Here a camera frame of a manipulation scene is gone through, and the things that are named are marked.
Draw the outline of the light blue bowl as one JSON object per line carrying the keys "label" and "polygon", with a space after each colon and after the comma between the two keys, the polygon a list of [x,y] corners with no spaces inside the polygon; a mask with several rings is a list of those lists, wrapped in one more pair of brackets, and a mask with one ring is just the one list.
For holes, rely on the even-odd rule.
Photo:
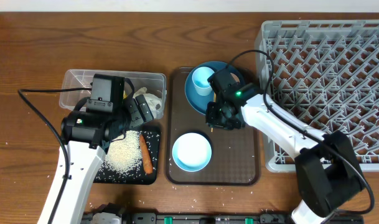
{"label": "light blue bowl", "polygon": [[186,172],[198,172],[210,162],[212,145],[203,134],[185,133],[174,142],[172,158],[180,169]]}

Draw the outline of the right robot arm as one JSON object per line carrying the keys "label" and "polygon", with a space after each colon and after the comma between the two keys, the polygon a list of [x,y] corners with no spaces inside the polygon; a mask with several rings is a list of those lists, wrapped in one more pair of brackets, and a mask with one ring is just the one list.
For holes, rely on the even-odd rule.
{"label": "right robot arm", "polygon": [[327,134],[303,123],[258,85],[236,81],[227,68],[215,72],[208,82],[216,95],[206,111],[211,128],[232,130],[249,125],[294,160],[302,197],[291,214],[294,223],[325,223],[364,189],[365,179],[346,134]]}

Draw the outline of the orange carrot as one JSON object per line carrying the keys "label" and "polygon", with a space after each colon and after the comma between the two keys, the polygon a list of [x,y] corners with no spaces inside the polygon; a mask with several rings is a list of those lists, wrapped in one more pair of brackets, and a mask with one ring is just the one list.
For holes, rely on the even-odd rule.
{"label": "orange carrot", "polygon": [[145,138],[142,134],[139,135],[139,145],[141,148],[141,153],[143,157],[143,168],[146,174],[152,174],[153,172],[153,166],[152,166],[152,160],[149,155],[149,151],[147,148],[147,144],[145,141]]}

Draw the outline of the white rice pile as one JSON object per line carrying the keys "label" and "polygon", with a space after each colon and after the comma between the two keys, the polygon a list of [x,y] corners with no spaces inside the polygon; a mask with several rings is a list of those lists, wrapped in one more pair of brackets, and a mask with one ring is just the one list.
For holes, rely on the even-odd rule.
{"label": "white rice pile", "polygon": [[141,166],[142,152],[138,131],[127,131],[113,140],[105,157],[103,167],[118,174],[127,174]]}

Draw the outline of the white napkin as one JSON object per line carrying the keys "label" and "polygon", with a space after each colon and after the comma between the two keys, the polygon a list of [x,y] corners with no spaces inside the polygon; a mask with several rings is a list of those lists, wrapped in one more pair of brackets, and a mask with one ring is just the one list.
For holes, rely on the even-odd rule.
{"label": "white napkin", "polygon": [[142,87],[136,91],[133,97],[135,98],[139,95],[143,95],[145,97],[145,100],[152,112],[154,119],[161,119],[162,112],[159,110],[162,108],[162,99],[152,93],[148,93],[146,87]]}

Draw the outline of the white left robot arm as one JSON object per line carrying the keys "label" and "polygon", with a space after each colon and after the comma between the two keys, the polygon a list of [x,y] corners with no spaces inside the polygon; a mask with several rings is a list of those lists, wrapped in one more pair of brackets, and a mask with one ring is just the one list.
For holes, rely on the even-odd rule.
{"label": "white left robot arm", "polygon": [[80,223],[96,174],[110,144],[153,120],[143,96],[125,77],[96,74],[90,96],[79,100],[61,124],[58,166],[39,223]]}

